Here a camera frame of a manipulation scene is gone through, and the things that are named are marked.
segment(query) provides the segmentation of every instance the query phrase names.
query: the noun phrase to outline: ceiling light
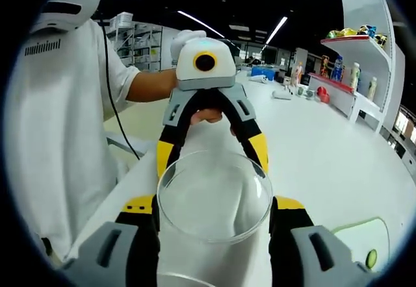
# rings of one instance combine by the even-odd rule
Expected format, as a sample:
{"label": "ceiling light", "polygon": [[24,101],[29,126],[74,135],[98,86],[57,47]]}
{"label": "ceiling light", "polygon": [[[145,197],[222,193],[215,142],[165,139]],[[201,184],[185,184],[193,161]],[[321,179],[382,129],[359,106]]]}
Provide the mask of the ceiling light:
{"label": "ceiling light", "polygon": [[283,26],[283,24],[287,21],[287,17],[283,16],[282,19],[280,20],[278,26],[276,26],[276,28],[274,29],[274,31],[272,32],[272,34],[270,35],[270,37],[268,38],[268,40],[266,41],[266,44],[268,45],[268,43],[271,41],[271,39],[274,37],[274,35],[278,32],[278,30],[280,30],[280,28]]}
{"label": "ceiling light", "polygon": [[206,25],[204,22],[201,22],[200,20],[198,20],[198,19],[194,18],[193,16],[190,16],[189,14],[184,13],[183,11],[178,11],[178,13],[182,14],[183,16],[187,16],[187,17],[188,17],[188,18],[190,18],[190,19],[193,19],[195,22],[198,22],[199,24],[201,24],[201,25],[203,25],[203,26],[207,27],[208,29],[211,29],[214,33],[216,33],[216,34],[220,35],[221,37],[225,38],[225,37],[224,37],[224,35],[220,34],[220,33],[219,33],[219,32],[217,32],[216,30],[214,30],[212,27],[210,27],[210,26]]}
{"label": "ceiling light", "polygon": [[241,26],[241,25],[229,25],[229,28],[235,29],[236,31],[243,31],[243,32],[250,31],[247,26]]}

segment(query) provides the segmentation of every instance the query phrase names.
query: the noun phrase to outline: black cable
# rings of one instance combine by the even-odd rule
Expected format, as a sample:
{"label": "black cable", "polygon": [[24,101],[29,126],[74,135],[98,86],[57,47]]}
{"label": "black cable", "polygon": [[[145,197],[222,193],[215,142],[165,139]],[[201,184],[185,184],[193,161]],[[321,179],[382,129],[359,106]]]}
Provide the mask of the black cable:
{"label": "black cable", "polygon": [[131,151],[133,152],[133,154],[137,157],[138,160],[140,160],[140,158],[138,157],[135,149],[133,149],[133,146],[131,146],[129,140],[127,139],[127,136],[124,133],[123,130],[123,126],[122,126],[122,122],[120,121],[120,118],[118,117],[118,113],[116,110],[116,106],[114,105],[114,101],[112,100],[112,95],[111,95],[111,89],[110,89],[110,76],[109,76],[109,49],[107,47],[107,35],[105,34],[105,28],[104,28],[104,22],[103,19],[100,18],[99,19],[101,22],[101,29],[103,30],[103,36],[104,36],[104,48],[105,48],[105,74],[107,76],[107,89],[109,91],[109,97],[110,97],[110,102],[111,102],[111,107],[114,111],[114,113],[116,114],[116,118],[117,118],[117,122],[118,122],[118,126],[120,127],[120,130],[123,134],[124,140],[126,141],[127,145],[130,147]]}

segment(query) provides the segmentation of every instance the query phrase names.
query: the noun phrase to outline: camera lens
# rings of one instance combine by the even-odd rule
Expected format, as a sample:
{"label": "camera lens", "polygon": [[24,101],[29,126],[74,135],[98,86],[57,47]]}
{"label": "camera lens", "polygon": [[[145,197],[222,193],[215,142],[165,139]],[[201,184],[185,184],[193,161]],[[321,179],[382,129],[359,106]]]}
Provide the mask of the camera lens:
{"label": "camera lens", "polygon": [[200,71],[210,71],[215,66],[215,59],[211,55],[200,55],[195,60],[195,66]]}

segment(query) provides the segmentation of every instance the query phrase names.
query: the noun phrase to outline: white glove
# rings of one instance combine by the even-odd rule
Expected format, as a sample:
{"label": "white glove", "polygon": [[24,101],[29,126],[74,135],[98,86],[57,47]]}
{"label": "white glove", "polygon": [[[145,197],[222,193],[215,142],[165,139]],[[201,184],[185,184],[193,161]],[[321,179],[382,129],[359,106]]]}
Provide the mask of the white glove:
{"label": "white glove", "polygon": [[172,56],[172,63],[176,64],[179,54],[188,40],[194,38],[203,38],[206,37],[207,33],[205,31],[191,31],[185,29],[179,32],[178,35],[174,38],[172,44],[170,45],[170,55]]}

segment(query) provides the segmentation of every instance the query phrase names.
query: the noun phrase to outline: person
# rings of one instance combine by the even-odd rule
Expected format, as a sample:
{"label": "person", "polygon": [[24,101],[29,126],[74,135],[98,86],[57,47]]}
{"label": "person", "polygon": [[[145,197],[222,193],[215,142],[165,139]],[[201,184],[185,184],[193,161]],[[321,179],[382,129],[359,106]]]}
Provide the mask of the person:
{"label": "person", "polygon": [[[78,16],[48,13],[45,9],[61,1],[48,2],[17,57],[5,103],[3,140],[12,194],[28,228],[47,238],[61,260],[120,180],[103,128],[103,117],[113,109],[104,35],[89,19],[99,0],[94,2],[72,0],[86,5]],[[81,22],[88,8],[89,17]],[[204,36],[203,31],[179,33],[172,42],[173,58],[187,40]],[[127,68],[107,43],[110,90],[118,110],[126,101],[169,97],[176,86],[174,69],[145,73]],[[193,115],[191,124],[220,119],[218,110],[206,109]]]}

